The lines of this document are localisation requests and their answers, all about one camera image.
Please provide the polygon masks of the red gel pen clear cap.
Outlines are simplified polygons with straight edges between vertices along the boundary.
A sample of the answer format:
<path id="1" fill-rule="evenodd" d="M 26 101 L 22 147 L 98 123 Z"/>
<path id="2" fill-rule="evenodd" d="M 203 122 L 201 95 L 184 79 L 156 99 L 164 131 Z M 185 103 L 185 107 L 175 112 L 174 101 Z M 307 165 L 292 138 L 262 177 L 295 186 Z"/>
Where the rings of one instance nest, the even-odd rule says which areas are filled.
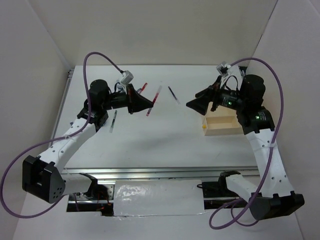
<path id="1" fill-rule="evenodd" d="M 147 117 L 150 115 L 150 113 L 151 113 L 151 111 L 152 111 L 152 108 L 153 108 L 154 104 L 156 103 L 156 100 L 157 100 L 157 98 L 158 98 L 161 90 L 162 90 L 162 85 L 160 85 L 159 88 L 157 89 L 157 92 L 156 92 L 156 94 L 155 94 L 155 96 L 154 96 L 154 98 L 153 98 L 153 101 L 152 101 L 152 104 L 153 104 L 153 105 L 152 105 L 152 107 L 150 107 L 150 108 L 148 109 L 148 111 L 147 111 L 147 113 L 146 113 L 146 116 L 147 116 Z"/>

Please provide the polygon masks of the purple gel pen clear cap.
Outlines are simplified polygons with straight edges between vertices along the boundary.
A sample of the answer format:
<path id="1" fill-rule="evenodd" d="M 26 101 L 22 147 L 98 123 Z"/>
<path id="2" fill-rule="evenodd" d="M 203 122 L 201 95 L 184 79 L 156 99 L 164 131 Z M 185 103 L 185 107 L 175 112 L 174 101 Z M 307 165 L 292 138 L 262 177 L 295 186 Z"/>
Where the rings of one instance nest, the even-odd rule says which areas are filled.
<path id="1" fill-rule="evenodd" d="M 168 86 L 168 89 L 169 89 L 171 95 L 173 96 L 174 100 L 177 102 L 178 105 L 180 105 L 181 103 L 180 103 L 179 99 L 177 98 L 177 96 L 175 95 L 175 93 L 173 92 L 172 88 L 170 86 Z"/>

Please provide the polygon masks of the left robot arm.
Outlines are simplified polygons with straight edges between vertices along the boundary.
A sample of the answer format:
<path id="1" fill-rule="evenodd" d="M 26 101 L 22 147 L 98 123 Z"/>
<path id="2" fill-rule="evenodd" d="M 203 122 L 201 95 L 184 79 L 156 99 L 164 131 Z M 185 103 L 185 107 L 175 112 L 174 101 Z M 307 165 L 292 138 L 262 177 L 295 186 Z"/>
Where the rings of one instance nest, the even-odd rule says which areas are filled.
<path id="1" fill-rule="evenodd" d="M 94 80 L 88 90 L 88 99 L 73 125 L 61 140 L 55 141 L 39 156 L 27 156 L 22 163 L 22 189 L 47 203 L 53 204 L 63 195 L 81 193 L 92 200 L 99 191 L 108 189 L 87 173 L 62 176 L 67 162 L 105 124 L 112 109 L 127 108 L 134 114 L 152 108 L 153 102 L 140 95 L 130 83 L 125 92 L 111 92 L 103 79 Z"/>

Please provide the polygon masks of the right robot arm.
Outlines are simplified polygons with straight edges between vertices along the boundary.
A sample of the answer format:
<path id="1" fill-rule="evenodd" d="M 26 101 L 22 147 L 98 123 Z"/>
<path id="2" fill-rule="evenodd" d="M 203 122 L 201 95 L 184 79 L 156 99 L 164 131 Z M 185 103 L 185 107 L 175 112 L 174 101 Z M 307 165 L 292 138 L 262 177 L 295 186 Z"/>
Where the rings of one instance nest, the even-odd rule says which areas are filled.
<path id="1" fill-rule="evenodd" d="M 252 148 L 261 180 L 255 186 L 240 172 L 225 171 L 219 176 L 218 190 L 223 196 L 238 195 L 249 204 L 250 213 L 257 221 L 288 216 L 305 203 L 303 195 L 295 193 L 285 172 L 276 142 L 279 128 L 263 106 L 265 90 L 264 80 L 254 74 L 245 76 L 236 90 L 224 87 L 219 76 L 186 103 L 203 116 L 218 107 L 235 111 Z"/>

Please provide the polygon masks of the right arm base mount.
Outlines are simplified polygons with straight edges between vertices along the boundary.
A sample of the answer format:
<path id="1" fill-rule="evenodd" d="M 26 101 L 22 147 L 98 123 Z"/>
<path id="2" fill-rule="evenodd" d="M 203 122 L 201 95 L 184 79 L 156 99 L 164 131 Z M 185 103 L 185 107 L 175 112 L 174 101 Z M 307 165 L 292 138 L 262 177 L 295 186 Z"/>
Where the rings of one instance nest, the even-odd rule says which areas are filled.
<path id="1" fill-rule="evenodd" d="M 226 177 L 240 175 L 238 171 L 224 171 L 220 173 L 217 181 L 207 181 L 196 187 L 202 190 L 204 198 L 204 209 L 217 209 L 227 202 L 237 200 L 239 195 L 227 189 Z"/>

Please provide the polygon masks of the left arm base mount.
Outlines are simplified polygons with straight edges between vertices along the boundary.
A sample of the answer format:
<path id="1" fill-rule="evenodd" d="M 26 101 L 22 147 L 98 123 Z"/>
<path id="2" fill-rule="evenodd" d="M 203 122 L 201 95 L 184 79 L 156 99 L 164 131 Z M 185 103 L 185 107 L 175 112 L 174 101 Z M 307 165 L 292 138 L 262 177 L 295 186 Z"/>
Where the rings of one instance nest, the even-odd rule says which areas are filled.
<path id="1" fill-rule="evenodd" d="M 73 174 L 71 180 L 76 180 L 76 184 L 80 184 L 71 186 L 81 191 L 68 196 L 67 212 L 98 212 L 101 216 L 114 216 L 114 183 L 99 183 L 97 178 L 87 173 Z"/>

